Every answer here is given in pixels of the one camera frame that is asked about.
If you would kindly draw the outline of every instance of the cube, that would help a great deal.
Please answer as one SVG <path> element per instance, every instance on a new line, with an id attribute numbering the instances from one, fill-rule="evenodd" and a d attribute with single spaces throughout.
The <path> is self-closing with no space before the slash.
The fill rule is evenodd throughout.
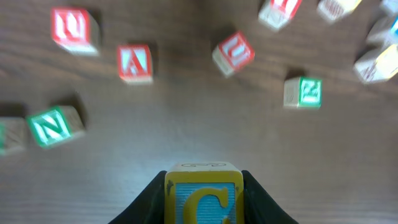
<path id="1" fill-rule="evenodd" d="M 52 9 L 52 38 L 73 55 L 100 53 L 100 27 L 85 9 Z"/>
<path id="2" fill-rule="evenodd" d="M 220 43 L 213 51 L 213 60 L 226 78 L 254 59 L 254 50 L 241 32 Z"/>
<path id="3" fill-rule="evenodd" d="M 153 82 L 152 56 L 148 45 L 118 47 L 119 76 L 128 84 Z"/>
<path id="4" fill-rule="evenodd" d="M 398 0 L 383 0 L 380 7 L 389 15 L 398 14 Z"/>
<path id="5" fill-rule="evenodd" d="M 284 106 L 288 108 L 314 108 L 322 104 L 322 80 L 297 77 L 285 81 Z"/>
<path id="6" fill-rule="evenodd" d="M 384 48 L 398 44 L 398 17 L 387 17 L 377 21 L 366 42 L 381 45 Z"/>
<path id="7" fill-rule="evenodd" d="M 0 156 L 25 150 L 27 144 L 24 118 L 0 118 Z"/>
<path id="8" fill-rule="evenodd" d="M 244 223 L 243 175 L 229 162 L 181 163 L 165 176 L 165 224 Z"/>
<path id="9" fill-rule="evenodd" d="M 37 144 L 49 148 L 84 135 L 84 127 L 72 106 L 56 106 L 43 113 L 29 116 L 30 130 Z"/>
<path id="10" fill-rule="evenodd" d="M 318 13 L 329 23 L 334 23 L 351 14 L 362 0 L 321 0 Z"/>
<path id="11" fill-rule="evenodd" d="M 259 13 L 259 21 L 273 31 L 286 26 L 296 14 L 302 0 L 268 0 Z"/>
<path id="12" fill-rule="evenodd" d="M 398 72 L 398 45 L 371 50 L 355 63 L 354 71 L 364 84 L 388 81 Z"/>

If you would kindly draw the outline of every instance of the brown tabletop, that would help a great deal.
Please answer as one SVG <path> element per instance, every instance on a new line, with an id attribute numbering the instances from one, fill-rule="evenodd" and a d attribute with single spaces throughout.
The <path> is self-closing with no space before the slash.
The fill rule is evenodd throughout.
<path id="1" fill-rule="evenodd" d="M 0 1 L 0 115 L 81 106 L 86 136 L 0 158 L 0 223 L 107 223 L 160 171 L 182 161 L 249 170 L 300 223 L 398 222 L 398 79 L 364 86 L 352 71 L 379 15 L 364 0 L 330 26 L 303 1 L 285 29 L 260 25 L 260 0 Z M 99 12 L 100 57 L 50 36 L 50 10 Z M 256 58 L 224 79 L 211 59 L 227 28 Z M 153 85 L 118 77 L 116 47 L 156 46 Z M 320 110 L 283 109 L 288 75 L 323 79 Z"/>

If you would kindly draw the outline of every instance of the wooden block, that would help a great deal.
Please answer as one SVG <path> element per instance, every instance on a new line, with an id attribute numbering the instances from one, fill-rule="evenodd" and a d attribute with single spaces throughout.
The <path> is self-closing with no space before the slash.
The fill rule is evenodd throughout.
<path id="1" fill-rule="evenodd" d="M 84 127 L 72 106 L 56 106 L 29 116 L 28 124 L 41 147 L 51 147 L 84 135 Z"/>
<path id="2" fill-rule="evenodd" d="M 119 76 L 128 84 L 153 82 L 152 56 L 147 45 L 118 47 Z"/>
<path id="3" fill-rule="evenodd" d="M 253 61 L 254 55 L 254 50 L 239 31 L 214 49 L 213 60 L 228 78 Z"/>
<path id="4" fill-rule="evenodd" d="M 25 150 L 26 131 L 24 118 L 0 118 L 0 156 Z"/>
<path id="5" fill-rule="evenodd" d="M 321 0 L 318 13 L 329 23 L 351 14 L 362 0 Z"/>
<path id="6" fill-rule="evenodd" d="M 165 176 L 165 224 L 243 224 L 243 176 L 229 162 L 183 163 Z"/>
<path id="7" fill-rule="evenodd" d="M 398 17 L 387 17 L 377 21 L 366 42 L 382 45 L 384 48 L 398 44 Z"/>
<path id="8" fill-rule="evenodd" d="M 398 45 L 366 53 L 355 63 L 354 71 L 365 84 L 388 81 L 398 72 Z"/>
<path id="9" fill-rule="evenodd" d="M 398 0 L 383 0 L 380 7 L 389 15 L 398 14 Z"/>
<path id="10" fill-rule="evenodd" d="M 285 81 L 284 106 L 319 109 L 321 104 L 322 80 L 297 77 Z"/>
<path id="11" fill-rule="evenodd" d="M 85 9 L 53 8 L 52 38 L 71 54 L 100 54 L 100 27 Z"/>
<path id="12" fill-rule="evenodd" d="M 293 19 L 302 0 L 268 0 L 259 13 L 259 21 L 278 31 Z"/>

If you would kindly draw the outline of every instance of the wooden surface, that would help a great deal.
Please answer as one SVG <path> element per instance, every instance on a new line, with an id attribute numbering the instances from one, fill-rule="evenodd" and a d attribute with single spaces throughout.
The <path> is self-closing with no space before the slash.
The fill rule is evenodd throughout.
<path id="1" fill-rule="evenodd" d="M 50 38 L 50 9 L 85 6 L 103 30 L 100 57 Z M 0 223 L 107 223 L 160 170 L 229 161 L 247 169 L 300 223 L 398 222 L 398 81 L 364 86 L 352 71 L 378 1 L 329 26 L 303 1 L 275 34 L 260 0 L 0 1 L 0 115 L 80 102 L 85 137 L 0 159 Z M 225 80 L 211 60 L 235 26 L 256 50 Z M 155 46 L 157 78 L 127 86 L 116 46 Z M 319 111 L 284 110 L 287 75 L 324 81 Z"/>

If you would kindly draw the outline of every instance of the letter a block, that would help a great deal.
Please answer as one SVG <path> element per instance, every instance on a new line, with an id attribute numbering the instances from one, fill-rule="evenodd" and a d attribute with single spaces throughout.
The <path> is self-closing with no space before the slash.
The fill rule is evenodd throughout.
<path id="1" fill-rule="evenodd" d="M 165 224 L 243 224 L 243 176 L 228 162 L 177 164 L 165 176 Z"/>
<path id="2" fill-rule="evenodd" d="M 383 0 L 380 7 L 390 16 L 398 14 L 398 0 Z"/>
<path id="3" fill-rule="evenodd" d="M 321 0 L 318 13 L 329 23 L 351 14 L 362 0 Z"/>
<path id="4" fill-rule="evenodd" d="M 152 56 L 147 45 L 118 47 L 119 76 L 128 84 L 152 83 Z"/>
<path id="5" fill-rule="evenodd" d="M 293 19 L 300 4 L 301 0 L 268 0 L 259 13 L 259 21 L 278 31 Z"/>
<path id="6" fill-rule="evenodd" d="M 41 147 L 51 147 L 84 134 L 79 114 L 72 106 L 56 106 L 27 120 Z"/>
<path id="7" fill-rule="evenodd" d="M 315 108 L 322 104 L 322 80 L 298 77 L 285 82 L 284 106 Z"/>
<path id="8" fill-rule="evenodd" d="M 100 53 L 100 27 L 85 9 L 52 9 L 52 38 L 74 55 Z"/>
<path id="9" fill-rule="evenodd" d="M 240 32 L 220 43 L 213 51 L 213 60 L 225 77 L 230 77 L 253 59 L 254 50 Z"/>
<path id="10" fill-rule="evenodd" d="M 388 81 L 398 72 L 398 45 L 369 51 L 355 63 L 354 71 L 364 84 Z"/>
<path id="11" fill-rule="evenodd" d="M 0 156 L 21 152 L 25 147 L 25 119 L 0 118 Z"/>
<path id="12" fill-rule="evenodd" d="M 379 20 L 371 29 L 366 42 L 389 47 L 398 44 L 398 17 Z"/>

